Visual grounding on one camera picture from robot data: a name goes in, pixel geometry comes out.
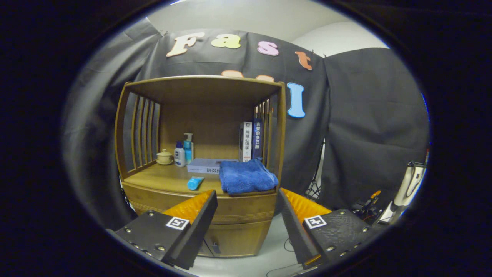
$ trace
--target jar lid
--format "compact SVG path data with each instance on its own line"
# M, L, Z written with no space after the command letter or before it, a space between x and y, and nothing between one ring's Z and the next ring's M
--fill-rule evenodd
M172 156L172 153L169 153L166 151L166 149L163 149L162 152L157 153L157 156L161 156L161 157Z

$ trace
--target wooden shelf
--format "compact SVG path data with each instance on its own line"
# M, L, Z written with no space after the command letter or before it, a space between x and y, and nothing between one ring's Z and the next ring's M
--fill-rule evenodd
M164 77L126 88L160 104L227 104L253 107L282 88L280 83L214 75Z
M189 190L186 184L192 176L205 177L197 190ZM138 185L145 188L186 194L200 194L202 192L214 189L217 196L235 197L222 191L222 184L218 174L206 173L189 173L186 167L177 167L175 165L162 166L159 164L137 172L123 180L126 183ZM240 196L253 196L275 193L274 190L258 191L250 193L241 193Z

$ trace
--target foam letter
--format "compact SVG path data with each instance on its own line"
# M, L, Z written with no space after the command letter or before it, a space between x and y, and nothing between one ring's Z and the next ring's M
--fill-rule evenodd
M294 83L288 83L287 87L290 90L290 109L287 113L292 117L304 117L306 115L303 111L304 87Z
M260 41L258 43L258 52L265 55L276 56L278 55L277 45L273 42Z
M258 75L256 77L256 80L262 80L262 81L268 81L268 82L275 82L274 78L268 75Z
M303 66L307 70L312 70L312 66L308 64L308 61L310 61L311 58L306 56L306 53L301 51L296 51L296 54L299 56L299 63L301 64L301 66Z
M244 78L243 74L237 70L224 70L222 76Z
M212 40L212 46L236 49L241 46L239 44L240 40L241 37L238 35L231 35L231 34L218 35L216 39Z
M203 37L204 35L205 35L204 32L199 32L199 33L183 35L175 38L174 40L176 42L174 43L173 49L171 49L171 51L166 54L166 57L172 57L172 56L186 53L188 49L186 49L185 46L188 45L188 47L192 47L193 45L195 45L196 38Z

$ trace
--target ceiling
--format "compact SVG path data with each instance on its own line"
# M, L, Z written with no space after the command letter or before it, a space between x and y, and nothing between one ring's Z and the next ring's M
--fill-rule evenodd
M186 0L147 17L162 33L234 29L289 42L327 24L351 21L311 0Z

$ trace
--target cabinet drawer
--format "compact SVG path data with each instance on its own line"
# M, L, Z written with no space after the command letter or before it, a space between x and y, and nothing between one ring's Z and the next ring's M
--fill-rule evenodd
M267 236L271 220L244 224L211 224L205 242L214 257L254 256Z
M198 250L198 256L205 256L205 257L213 257L214 255L212 252L210 252L209 247L205 243L205 240L202 241L202 245L200 246L200 249Z
M132 206L140 214L152 209L164 212L167 209L193 197L166 191L136 186L123 182L123 189ZM273 218L277 195L254 195L244 197L217 197L217 210L212 224L238 224L268 221Z

